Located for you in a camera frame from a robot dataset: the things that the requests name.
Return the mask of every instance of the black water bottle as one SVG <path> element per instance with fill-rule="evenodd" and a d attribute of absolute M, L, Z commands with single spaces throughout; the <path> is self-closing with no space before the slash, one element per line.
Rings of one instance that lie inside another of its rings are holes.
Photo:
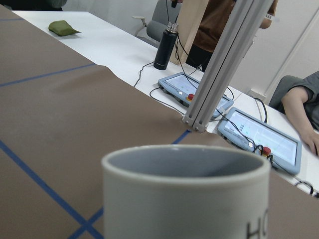
<path fill-rule="evenodd" d="M 156 69 L 165 70 L 168 65 L 177 38 L 177 26 L 177 23 L 169 22 L 166 30 L 163 32 L 154 60 L 154 67 Z"/>

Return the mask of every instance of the hand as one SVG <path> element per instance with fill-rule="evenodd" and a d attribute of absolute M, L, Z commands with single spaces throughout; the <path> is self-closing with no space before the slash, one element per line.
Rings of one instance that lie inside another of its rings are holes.
<path fill-rule="evenodd" d="M 309 146 L 310 151 L 318 156 L 319 134 L 317 134 L 313 129 L 310 129 L 309 132 L 301 133 L 300 137 L 302 141 Z"/>

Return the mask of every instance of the white wall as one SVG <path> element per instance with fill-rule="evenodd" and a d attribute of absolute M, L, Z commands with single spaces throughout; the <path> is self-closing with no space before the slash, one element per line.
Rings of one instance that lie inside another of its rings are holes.
<path fill-rule="evenodd" d="M 141 22 L 132 15 L 152 18 L 157 0 L 68 0 L 64 10 L 88 11 L 134 34 Z M 266 102 L 284 75 L 305 77 L 319 65 L 318 0 L 279 0 L 268 29 L 256 33 L 255 43 L 239 65 L 230 85 L 242 92 L 254 89 Z"/>

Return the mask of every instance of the gray chair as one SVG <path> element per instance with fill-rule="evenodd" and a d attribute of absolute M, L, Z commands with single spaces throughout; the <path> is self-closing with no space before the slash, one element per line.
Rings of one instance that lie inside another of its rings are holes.
<path fill-rule="evenodd" d="M 268 105 L 276 110 L 281 111 L 282 97 L 288 92 L 294 83 L 299 82 L 300 80 L 302 80 L 302 78 L 296 76 L 284 76 L 276 87 L 276 90 Z"/>
<path fill-rule="evenodd" d="M 175 22 L 182 4 L 177 3 L 176 7 L 173 8 L 171 7 L 171 0 L 159 0 L 158 3 L 156 4 L 153 17 L 149 23 L 145 22 L 145 17 L 143 16 L 132 16 L 132 18 L 140 19 L 142 21 L 142 27 L 136 31 L 134 36 L 140 38 L 141 40 L 155 47 L 158 47 L 160 44 L 160 40 L 163 35 L 163 32 L 166 29 L 168 24 L 166 4 L 168 6 L 169 21 Z M 138 36 L 138 33 L 145 27 L 146 27 L 147 35 L 150 38 L 152 38 L 154 41 L 151 41 L 145 37 Z"/>

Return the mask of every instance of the wall outlet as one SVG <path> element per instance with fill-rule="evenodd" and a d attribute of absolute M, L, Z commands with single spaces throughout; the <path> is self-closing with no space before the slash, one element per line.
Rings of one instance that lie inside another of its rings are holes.
<path fill-rule="evenodd" d="M 251 96 L 252 98 L 259 98 L 262 101 L 264 101 L 267 97 L 264 94 L 254 90 L 254 89 L 250 89 L 250 91 L 248 92 L 248 95 Z"/>

